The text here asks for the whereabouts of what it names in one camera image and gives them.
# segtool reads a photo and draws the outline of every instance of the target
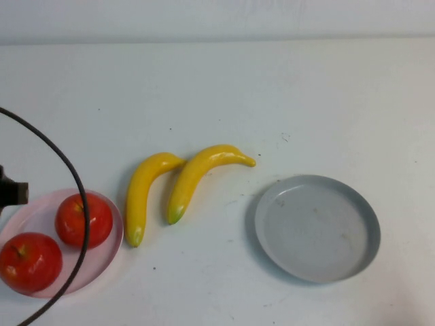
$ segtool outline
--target pink plate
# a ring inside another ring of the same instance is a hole
[[[109,198],[97,192],[90,190],[86,190],[86,192],[97,195],[108,203],[114,218],[114,226],[105,242],[86,252],[82,267],[69,286],[66,294],[85,287],[109,266],[120,248],[124,235],[122,217],[115,204]],[[62,251],[63,267],[59,277],[48,288],[32,293],[31,297],[52,297],[65,283],[77,262],[80,250],[68,247],[63,243],[54,229],[54,218],[56,217],[59,205],[66,197],[76,193],[78,193],[77,189],[56,190],[51,194],[30,202],[12,215],[0,233],[0,247],[19,233],[40,232],[55,239]]]

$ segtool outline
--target black wire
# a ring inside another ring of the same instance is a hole
[[[86,250],[88,249],[88,243],[89,243],[89,231],[90,231],[90,219],[89,219],[89,208],[88,208],[88,201],[86,199],[86,192],[84,190],[83,184],[80,181],[79,175],[77,174],[77,171],[74,169],[74,166],[72,163],[67,159],[67,157],[62,153],[62,151],[55,145],[53,142],[47,138],[42,132],[40,132],[38,129],[36,129],[34,126],[29,124],[27,121],[22,119],[21,117],[18,117],[16,114],[0,107],[0,113],[12,118],[13,120],[17,121],[22,126],[29,129],[31,132],[36,134],[45,144],[47,144],[59,157],[60,159],[67,165],[68,169],[71,171],[71,174],[74,177],[75,183],[77,183],[77,187],[79,188],[80,196],[82,197],[83,201],[83,208],[84,208],[84,219],[85,219],[85,229],[84,229],[84,241],[82,245],[82,250],[80,251],[79,258],[77,259],[77,263],[74,266],[73,271],[71,272],[71,275],[69,275],[69,278],[65,282],[65,284],[57,291],[57,293],[50,299],[46,304],[44,304],[37,312],[32,314],[28,319],[18,324],[18,326],[27,326],[30,325],[33,321],[35,321],[38,317],[40,317],[45,311],[47,311],[53,304],[59,300],[59,298],[65,293],[65,291],[68,289],[69,285],[73,282],[73,279],[77,275],[80,266],[83,263],[84,256],[86,254]]]

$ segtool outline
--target gray plate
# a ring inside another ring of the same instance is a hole
[[[316,283],[361,272],[381,241],[369,203],[348,185],[316,175],[272,186],[258,203],[255,226],[260,244],[277,265]]]

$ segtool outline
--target yellow banana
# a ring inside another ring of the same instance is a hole
[[[181,171],[169,198],[167,212],[169,224],[175,224],[181,219],[198,182],[208,170],[219,165],[233,163],[251,167],[256,165],[256,161],[253,158],[246,156],[232,145],[208,147],[192,158]]]
[[[157,153],[144,160],[133,174],[127,193],[125,234],[132,247],[143,239],[147,219],[147,197],[152,182],[161,174],[179,168],[185,160],[171,153]]]

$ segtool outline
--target apple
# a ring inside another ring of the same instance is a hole
[[[109,205],[94,194],[86,194],[90,215],[89,249],[99,246],[109,236],[114,220]],[[84,209],[80,194],[60,204],[54,222],[59,238],[67,245],[81,248],[84,240]]]
[[[13,290],[30,294],[51,285],[62,263],[62,253],[52,238],[42,233],[21,233],[0,251],[0,278]]]

